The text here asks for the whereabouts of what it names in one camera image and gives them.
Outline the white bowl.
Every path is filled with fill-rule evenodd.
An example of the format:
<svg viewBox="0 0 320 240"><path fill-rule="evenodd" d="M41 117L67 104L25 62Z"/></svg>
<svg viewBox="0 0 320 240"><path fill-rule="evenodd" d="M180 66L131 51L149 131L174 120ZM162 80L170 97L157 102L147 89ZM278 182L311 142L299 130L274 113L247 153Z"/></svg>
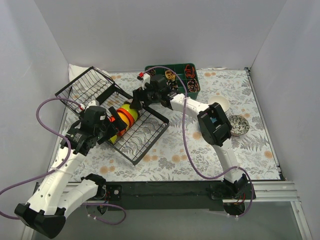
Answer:
<svg viewBox="0 0 320 240"><path fill-rule="evenodd" d="M221 105L222 109L224 112L228 111L228 109L230 108L230 103L228 101L227 98L225 98L224 96L222 95L214 95L214 96L211 96L209 99L208 99L208 102L207 102L209 105L213 104L213 103L218 103Z"/></svg>

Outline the red floral patterned bowl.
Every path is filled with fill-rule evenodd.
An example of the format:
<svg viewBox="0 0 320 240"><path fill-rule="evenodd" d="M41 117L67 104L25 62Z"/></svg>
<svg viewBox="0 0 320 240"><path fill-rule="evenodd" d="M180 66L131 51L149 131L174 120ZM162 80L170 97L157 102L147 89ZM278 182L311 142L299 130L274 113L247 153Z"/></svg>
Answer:
<svg viewBox="0 0 320 240"><path fill-rule="evenodd" d="M228 118L231 124L231 134L233 136L242 136L249 132L250 124L248 120L241 115L231 115Z"/></svg>

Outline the blue bowl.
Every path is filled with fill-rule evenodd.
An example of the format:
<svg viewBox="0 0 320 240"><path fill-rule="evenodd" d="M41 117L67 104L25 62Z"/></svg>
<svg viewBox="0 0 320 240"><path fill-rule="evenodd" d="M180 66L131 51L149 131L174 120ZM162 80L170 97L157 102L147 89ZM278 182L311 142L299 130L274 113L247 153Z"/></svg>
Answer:
<svg viewBox="0 0 320 240"><path fill-rule="evenodd" d="M215 123L217 121L217 118L216 117L210 117L210 120L212 123Z"/></svg>

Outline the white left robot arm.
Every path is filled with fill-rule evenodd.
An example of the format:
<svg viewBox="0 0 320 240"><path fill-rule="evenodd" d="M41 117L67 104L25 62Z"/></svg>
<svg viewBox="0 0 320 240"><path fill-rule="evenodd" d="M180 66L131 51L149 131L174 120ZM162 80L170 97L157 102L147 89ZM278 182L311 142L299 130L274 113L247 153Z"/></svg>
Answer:
<svg viewBox="0 0 320 240"><path fill-rule="evenodd" d="M61 141L56 159L38 190L25 204L18 204L14 213L27 226L53 239L63 229L68 216L89 199L104 200L107 181L100 175L89 174L67 194L63 191L74 171L97 143L110 140L127 128L117 111L112 116L101 106L89 106L82 118L74 122Z"/></svg>

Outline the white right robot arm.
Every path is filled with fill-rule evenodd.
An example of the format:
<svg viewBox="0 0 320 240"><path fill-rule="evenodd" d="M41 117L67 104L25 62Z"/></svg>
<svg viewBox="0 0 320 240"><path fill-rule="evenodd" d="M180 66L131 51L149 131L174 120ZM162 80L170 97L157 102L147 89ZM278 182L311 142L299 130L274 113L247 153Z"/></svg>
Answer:
<svg viewBox="0 0 320 240"><path fill-rule="evenodd" d="M221 105L217 102L211 105L201 103L177 90L170 89L162 75L150 76L141 72L137 79L142 81L142 85L132 92L130 108L138 110L142 105L160 103L165 108L198 120L203 139L213 146L222 166L227 195L232 199L243 195L248 177L239 169L232 148L232 126Z"/></svg>

